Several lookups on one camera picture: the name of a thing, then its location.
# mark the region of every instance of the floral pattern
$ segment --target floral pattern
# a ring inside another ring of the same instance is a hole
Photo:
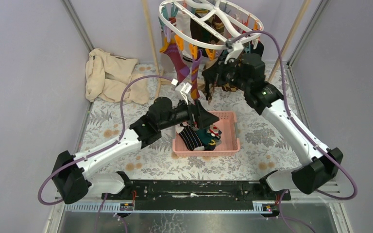
[[[156,74],[153,65],[137,65],[135,69],[145,75]],[[266,65],[267,77],[271,70],[272,65]],[[176,76],[174,72],[164,75]],[[148,104],[124,104],[127,128],[147,112],[148,107],[153,103],[157,84],[157,79],[148,80],[150,93]],[[280,71],[275,74],[272,84],[282,90]],[[175,105],[178,99],[173,89],[173,86],[163,85],[160,96],[169,97]],[[297,114],[289,85],[287,85],[287,95],[290,107]],[[238,121],[237,132],[241,142],[241,149],[235,156],[180,158],[172,152],[173,130],[166,129],[162,131],[162,138],[154,144],[138,152],[116,158],[99,172],[125,171],[131,179],[259,180],[272,170],[289,169],[300,165],[285,139],[268,121],[246,104],[241,91],[233,93],[224,92],[221,88],[216,89],[211,104],[206,102],[203,95],[201,96],[200,100],[204,108],[209,111],[235,111]],[[97,98],[89,114],[80,150],[88,150],[119,136],[121,131],[119,103],[109,103]]]

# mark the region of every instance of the gray wall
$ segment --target gray wall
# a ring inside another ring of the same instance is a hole
[[[358,184],[345,203],[352,227],[373,232],[373,1],[332,0],[293,70],[313,132],[341,148]]]
[[[77,143],[87,53],[59,0],[0,1],[0,233],[42,232],[51,208],[36,195]]]
[[[230,1],[255,14],[264,23],[264,30],[272,33],[282,45],[304,0]],[[289,58],[320,1],[311,0],[305,18],[284,59]],[[95,47],[117,55],[139,58],[141,62],[153,62],[141,0],[71,0],[71,2]],[[158,7],[163,0],[148,0],[147,2],[159,56],[162,44]],[[263,59],[269,62],[275,61],[277,58],[275,45],[266,37],[262,39],[262,42],[265,44]]]

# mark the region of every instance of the wooden stick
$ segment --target wooden stick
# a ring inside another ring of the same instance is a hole
[[[285,40],[285,43],[281,48],[281,54],[282,54],[283,57],[284,57],[284,54],[287,52],[288,46],[291,43],[291,40],[294,37],[295,32],[297,31],[298,26],[300,25],[301,19],[304,17],[305,11],[308,8],[308,5],[309,5],[310,2],[311,2],[310,0],[304,0],[302,6],[300,8],[300,11],[298,12],[297,17],[295,18],[294,24],[292,25],[291,30],[289,31],[287,39]],[[268,77],[267,81],[269,83],[273,80],[275,72],[278,69],[278,66],[279,66],[279,58],[277,58],[277,60],[275,61],[274,68],[272,69],[271,74]]]
[[[151,17],[149,15],[147,0],[142,0],[142,8],[144,8],[144,17],[145,17],[145,22],[147,23],[148,35],[149,35],[149,40],[151,43],[151,49],[152,49],[152,54],[153,54],[153,61],[156,67],[156,73],[161,74],[161,72],[159,71],[158,58],[156,56],[155,42],[153,41]],[[155,99],[158,98],[160,91],[161,91],[161,79],[158,79],[158,89],[156,90]]]

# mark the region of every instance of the plastic basket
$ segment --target plastic basket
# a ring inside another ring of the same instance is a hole
[[[172,150],[178,157],[234,156],[239,149],[241,149],[237,134],[237,116],[235,113],[233,111],[210,111],[210,113],[220,118],[220,120],[214,125],[216,125],[222,131],[222,143],[213,151],[190,151],[185,146],[185,143],[182,141],[181,137],[178,134],[175,134],[175,139],[172,140]]]

